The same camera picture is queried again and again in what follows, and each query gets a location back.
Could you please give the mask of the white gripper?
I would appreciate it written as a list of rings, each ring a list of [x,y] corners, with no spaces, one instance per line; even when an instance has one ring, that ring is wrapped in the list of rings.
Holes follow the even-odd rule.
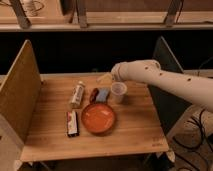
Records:
[[[115,81],[126,81],[126,62],[121,62],[115,64],[112,69],[111,73],[105,73],[102,76],[97,78],[97,82],[109,82],[111,83],[113,81],[113,78]]]

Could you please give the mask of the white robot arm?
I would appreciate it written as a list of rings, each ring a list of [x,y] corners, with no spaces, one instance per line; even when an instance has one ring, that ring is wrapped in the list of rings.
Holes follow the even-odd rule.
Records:
[[[116,63],[97,81],[105,78],[146,83],[213,113],[213,79],[162,70],[157,60]]]

